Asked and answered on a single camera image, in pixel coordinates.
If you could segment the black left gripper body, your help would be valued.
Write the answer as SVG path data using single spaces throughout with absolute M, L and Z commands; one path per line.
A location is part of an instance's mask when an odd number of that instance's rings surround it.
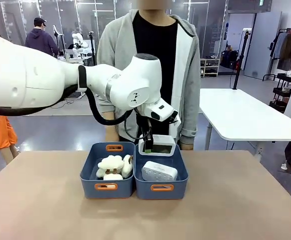
M 137 138 L 146 137 L 152 131 L 150 119 L 146 116 L 142 116 L 136 109 L 136 124 L 137 124 Z

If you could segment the person's right hand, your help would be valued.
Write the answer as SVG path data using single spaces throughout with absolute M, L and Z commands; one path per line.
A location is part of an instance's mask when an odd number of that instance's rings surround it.
M 106 142 L 119 142 L 120 136 L 114 125 L 105 127 L 105 141 Z

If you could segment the person's left hand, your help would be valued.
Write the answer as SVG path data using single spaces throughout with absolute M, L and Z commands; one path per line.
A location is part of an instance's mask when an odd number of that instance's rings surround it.
M 194 149 L 194 137 L 182 135 L 179 139 L 179 145 L 182 151 L 192 151 Z

